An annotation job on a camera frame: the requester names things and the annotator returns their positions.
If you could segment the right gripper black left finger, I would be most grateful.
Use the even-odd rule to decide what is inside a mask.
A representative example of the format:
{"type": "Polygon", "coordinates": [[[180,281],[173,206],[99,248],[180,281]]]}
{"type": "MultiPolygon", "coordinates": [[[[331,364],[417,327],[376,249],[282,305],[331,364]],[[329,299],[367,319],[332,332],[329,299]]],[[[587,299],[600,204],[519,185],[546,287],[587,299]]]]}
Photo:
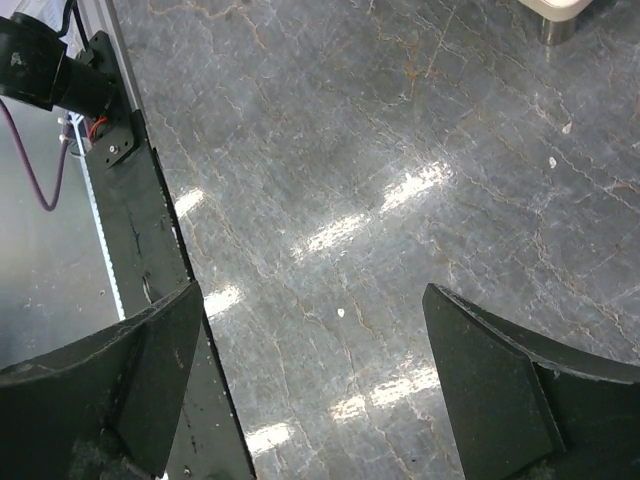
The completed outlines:
{"type": "Polygon", "coordinates": [[[191,282],[118,322],[1,372],[4,479],[162,477],[195,354],[191,282]]]}

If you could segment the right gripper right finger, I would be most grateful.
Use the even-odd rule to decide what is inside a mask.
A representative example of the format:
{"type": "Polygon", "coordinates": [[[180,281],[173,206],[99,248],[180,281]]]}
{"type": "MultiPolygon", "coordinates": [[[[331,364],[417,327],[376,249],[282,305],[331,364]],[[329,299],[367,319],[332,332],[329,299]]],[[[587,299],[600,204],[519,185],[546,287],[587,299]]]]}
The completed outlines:
{"type": "Polygon", "coordinates": [[[639,369],[429,284],[423,310],[468,479],[636,479],[639,369]]]}

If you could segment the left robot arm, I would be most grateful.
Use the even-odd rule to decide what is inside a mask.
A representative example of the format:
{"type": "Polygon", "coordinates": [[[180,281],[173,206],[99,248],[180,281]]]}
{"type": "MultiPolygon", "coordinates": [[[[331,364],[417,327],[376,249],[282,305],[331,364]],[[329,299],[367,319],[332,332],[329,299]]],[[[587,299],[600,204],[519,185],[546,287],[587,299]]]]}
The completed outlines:
{"type": "Polygon", "coordinates": [[[107,74],[69,57],[58,33],[20,12],[1,19],[1,94],[91,118],[106,113],[117,98],[107,74]]]}

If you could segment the white two-tier shelf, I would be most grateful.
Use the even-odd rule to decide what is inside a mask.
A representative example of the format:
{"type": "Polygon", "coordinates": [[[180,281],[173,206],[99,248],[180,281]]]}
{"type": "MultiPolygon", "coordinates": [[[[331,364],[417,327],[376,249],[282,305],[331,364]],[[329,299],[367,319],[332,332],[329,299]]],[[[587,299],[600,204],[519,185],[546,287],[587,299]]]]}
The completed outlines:
{"type": "Polygon", "coordinates": [[[556,46],[571,39],[577,19],[592,0],[518,0],[538,17],[538,39],[556,46]]]}

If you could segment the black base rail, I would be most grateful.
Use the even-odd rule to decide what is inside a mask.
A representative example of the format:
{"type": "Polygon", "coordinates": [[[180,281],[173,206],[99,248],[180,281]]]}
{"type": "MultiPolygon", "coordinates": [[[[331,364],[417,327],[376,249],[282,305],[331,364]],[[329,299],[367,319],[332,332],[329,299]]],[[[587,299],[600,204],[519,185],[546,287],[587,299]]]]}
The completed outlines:
{"type": "Polygon", "coordinates": [[[141,111],[115,44],[97,32],[83,61],[115,85],[86,157],[116,305],[134,325],[109,426],[133,464],[171,479],[251,479],[255,469],[141,111]]]}

